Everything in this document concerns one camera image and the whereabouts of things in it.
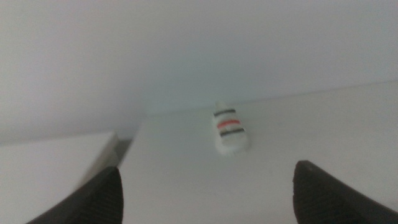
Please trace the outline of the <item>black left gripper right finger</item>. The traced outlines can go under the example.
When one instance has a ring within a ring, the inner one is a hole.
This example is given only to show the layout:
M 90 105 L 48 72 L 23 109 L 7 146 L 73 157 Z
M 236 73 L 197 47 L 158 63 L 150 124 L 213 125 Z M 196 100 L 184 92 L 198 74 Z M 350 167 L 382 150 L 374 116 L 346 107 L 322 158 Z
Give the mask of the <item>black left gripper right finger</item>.
M 298 161 L 293 207 L 299 224 L 397 224 L 397 212 L 361 194 L 310 161 Z

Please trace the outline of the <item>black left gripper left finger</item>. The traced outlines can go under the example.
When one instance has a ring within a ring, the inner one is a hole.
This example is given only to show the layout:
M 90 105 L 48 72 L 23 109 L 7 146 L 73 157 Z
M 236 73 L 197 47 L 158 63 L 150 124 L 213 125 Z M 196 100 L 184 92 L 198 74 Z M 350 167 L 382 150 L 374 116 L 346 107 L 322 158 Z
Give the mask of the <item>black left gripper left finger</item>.
M 119 169 L 107 167 L 28 224 L 122 224 L 123 209 Z

